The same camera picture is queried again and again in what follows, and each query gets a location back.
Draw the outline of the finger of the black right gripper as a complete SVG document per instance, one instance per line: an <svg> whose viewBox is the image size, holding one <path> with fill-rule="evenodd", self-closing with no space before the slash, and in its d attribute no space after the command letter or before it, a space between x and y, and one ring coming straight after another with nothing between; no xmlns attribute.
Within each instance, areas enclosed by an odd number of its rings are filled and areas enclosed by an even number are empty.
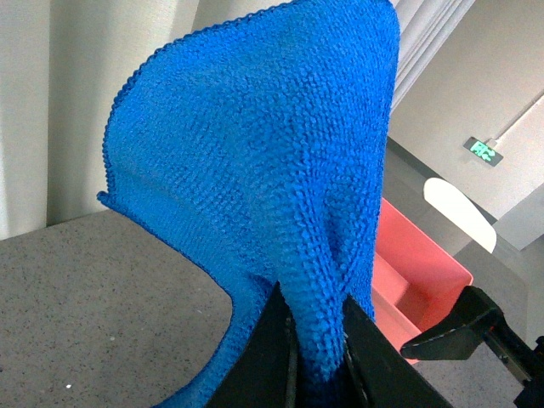
<svg viewBox="0 0 544 408"><path fill-rule="evenodd" d="M347 407L450 407L352 298L343 304Z"/></svg>

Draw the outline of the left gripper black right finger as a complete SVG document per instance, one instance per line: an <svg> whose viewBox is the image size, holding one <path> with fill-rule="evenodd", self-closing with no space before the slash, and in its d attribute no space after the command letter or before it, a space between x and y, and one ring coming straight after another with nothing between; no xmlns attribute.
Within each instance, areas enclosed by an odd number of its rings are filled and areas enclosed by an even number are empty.
<svg viewBox="0 0 544 408"><path fill-rule="evenodd" d="M499 326L504 314L498 305L476 286L465 287L450 313L437 325L414 337L400 348L412 360L467 360L481 343L498 356L504 355Z"/></svg>

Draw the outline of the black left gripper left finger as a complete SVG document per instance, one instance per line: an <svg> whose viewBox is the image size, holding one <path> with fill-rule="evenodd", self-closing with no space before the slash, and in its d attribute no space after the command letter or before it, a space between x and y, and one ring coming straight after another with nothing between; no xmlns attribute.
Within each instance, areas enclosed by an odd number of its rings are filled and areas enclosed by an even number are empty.
<svg viewBox="0 0 544 408"><path fill-rule="evenodd" d="M208 407L294 407L298 339L294 320L275 285L246 347Z"/></svg>

